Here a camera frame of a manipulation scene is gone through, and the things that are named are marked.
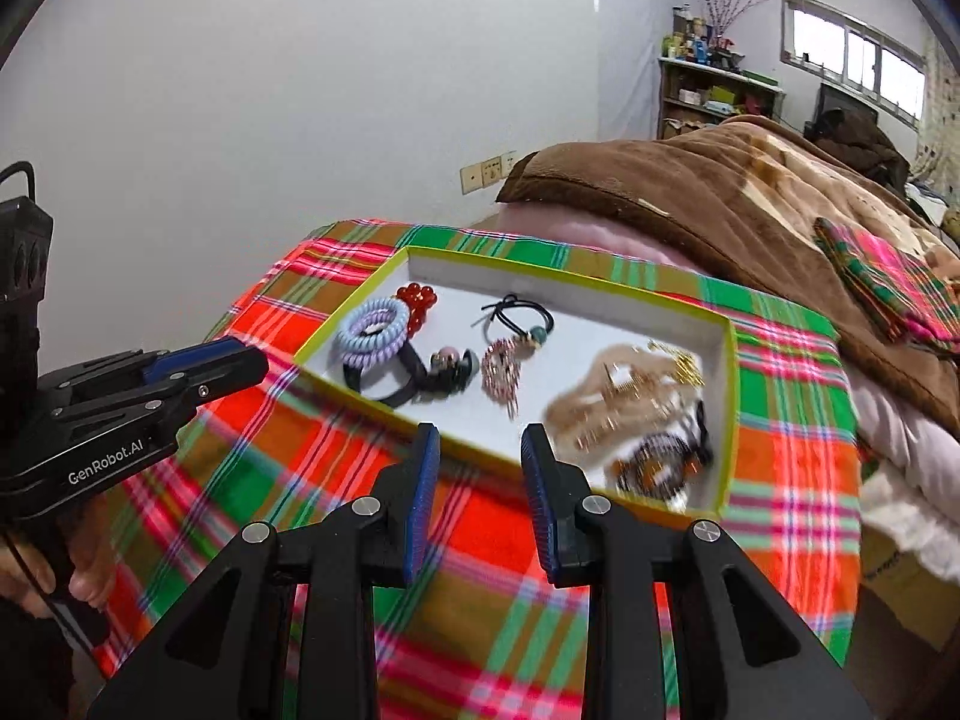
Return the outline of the person left hand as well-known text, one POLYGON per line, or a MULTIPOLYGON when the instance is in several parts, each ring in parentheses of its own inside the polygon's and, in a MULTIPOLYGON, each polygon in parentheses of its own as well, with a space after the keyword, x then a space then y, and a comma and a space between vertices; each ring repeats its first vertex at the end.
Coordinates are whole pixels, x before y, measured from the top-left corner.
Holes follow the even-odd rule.
MULTIPOLYGON (((62 518, 73 574, 68 591, 73 598, 93 608, 101 608, 114 587, 116 558, 110 543, 110 513, 102 497, 93 497, 81 509, 62 518)), ((47 559, 21 533, 11 535, 11 543, 20 553, 37 585, 46 593, 55 589, 55 574, 47 559)), ((41 594, 29 582, 7 543, 2 543, 2 598, 36 619, 50 619, 52 611, 41 594)))

